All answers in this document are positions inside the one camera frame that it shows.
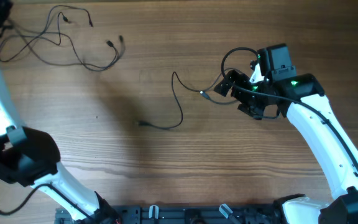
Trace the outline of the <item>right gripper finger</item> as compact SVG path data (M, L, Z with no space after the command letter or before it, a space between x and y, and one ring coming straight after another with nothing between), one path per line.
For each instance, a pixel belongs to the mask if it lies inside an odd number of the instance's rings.
M245 103L241 103L238 105L237 109L256 120L261 120L264 117L264 109L259 108L256 105L248 105Z
M231 83L234 83L240 75L241 73L236 70L228 71L226 77L214 87L213 91L221 96L227 96L232 88Z

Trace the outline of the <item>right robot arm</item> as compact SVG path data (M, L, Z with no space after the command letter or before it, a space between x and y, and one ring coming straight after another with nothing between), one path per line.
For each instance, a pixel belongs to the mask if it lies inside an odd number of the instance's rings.
M234 69L214 87L222 96L231 95L238 109L248 116L265 119L266 107L277 106L278 114L303 136L329 184L332 202L319 202L303 194L274 201L277 223L358 223L358 150L341 127L317 78L298 75L286 44L251 51L251 77Z

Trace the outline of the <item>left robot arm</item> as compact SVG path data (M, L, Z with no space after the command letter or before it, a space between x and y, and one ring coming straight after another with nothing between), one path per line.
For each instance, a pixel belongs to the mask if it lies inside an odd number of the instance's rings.
M0 37L8 20L12 2L0 1ZM81 184L61 162L60 151L51 135L32 129L21 120L8 92L0 68L0 180L31 187L16 208L1 216L18 212L36 191L59 203L73 223L122 223L122 217L97 192Z

